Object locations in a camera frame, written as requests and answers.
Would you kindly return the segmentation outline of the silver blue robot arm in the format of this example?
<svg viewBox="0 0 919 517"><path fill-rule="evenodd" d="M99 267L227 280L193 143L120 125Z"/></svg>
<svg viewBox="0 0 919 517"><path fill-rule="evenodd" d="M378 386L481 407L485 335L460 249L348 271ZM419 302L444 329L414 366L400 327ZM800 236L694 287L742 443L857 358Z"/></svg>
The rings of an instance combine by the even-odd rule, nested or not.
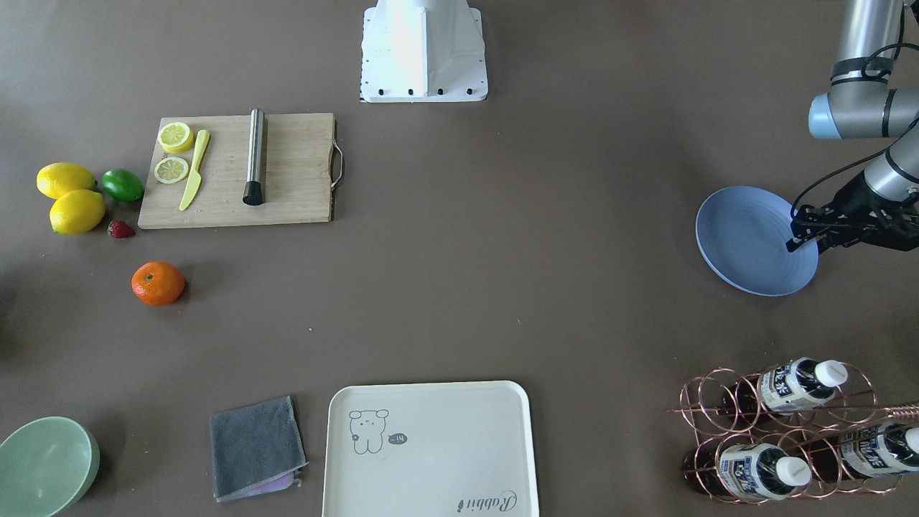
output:
<svg viewBox="0 0 919 517"><path fill-rule="evenodd" d="M864 243L900 251L917 246L917 111L914 88L889 78L915 1L849 1L827 93L814 98L808 128L818 139L891 138L859 160L861 171L820 208L794 200L788 252L815 242L818 252Z"/></svg>

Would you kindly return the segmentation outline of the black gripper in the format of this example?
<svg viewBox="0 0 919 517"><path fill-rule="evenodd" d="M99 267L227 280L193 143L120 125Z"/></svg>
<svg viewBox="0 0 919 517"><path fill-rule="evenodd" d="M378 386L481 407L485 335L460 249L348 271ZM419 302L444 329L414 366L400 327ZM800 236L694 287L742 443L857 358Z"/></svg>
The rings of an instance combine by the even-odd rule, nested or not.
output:
<svg viewBox="0 0 919 517"><path fill-rule="evenodd" d="M870 189L861 172L820 209L805 204L792 216L792 236L785 249L793 253L811 239L818 252L864 243L910 251L918 246L917 189L904 200L888 200Z"/></svg>

